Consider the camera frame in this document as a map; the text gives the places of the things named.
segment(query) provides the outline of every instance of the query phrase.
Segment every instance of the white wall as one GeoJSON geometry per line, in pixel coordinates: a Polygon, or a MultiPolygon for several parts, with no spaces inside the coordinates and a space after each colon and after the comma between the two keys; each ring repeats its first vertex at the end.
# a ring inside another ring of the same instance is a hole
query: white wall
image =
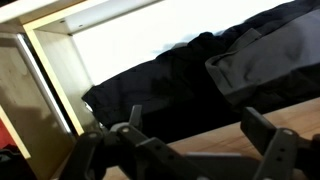
{"type": "Polygon", "coordinates": [[[199,33],[217,33],[290,0],[166,0],[73,36],[92,82],[152,60],[199,33]]]}

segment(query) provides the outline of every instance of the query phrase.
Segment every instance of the red object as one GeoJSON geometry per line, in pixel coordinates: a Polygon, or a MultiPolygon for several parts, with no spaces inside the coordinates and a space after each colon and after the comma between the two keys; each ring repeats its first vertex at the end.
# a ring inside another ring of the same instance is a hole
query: red object
{"type": "Polygon", "coordinates": [[[7,128],[4,126],[2,120],[0,119],[0,149],[7,146],[8,144],[16,145],[7,128]]]}

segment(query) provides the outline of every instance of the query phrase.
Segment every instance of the gray fabric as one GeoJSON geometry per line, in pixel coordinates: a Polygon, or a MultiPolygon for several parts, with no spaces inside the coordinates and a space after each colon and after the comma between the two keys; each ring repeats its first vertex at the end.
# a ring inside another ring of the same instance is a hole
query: gray fabric
{"type": "Polygon", "coordinates": [[[235,105],[257,85],[319,63],[319,46],[320,10],[314,10],[263,37],[250,29],[225,54],[210,58],[206,68],[221,93],[235,105]]]}

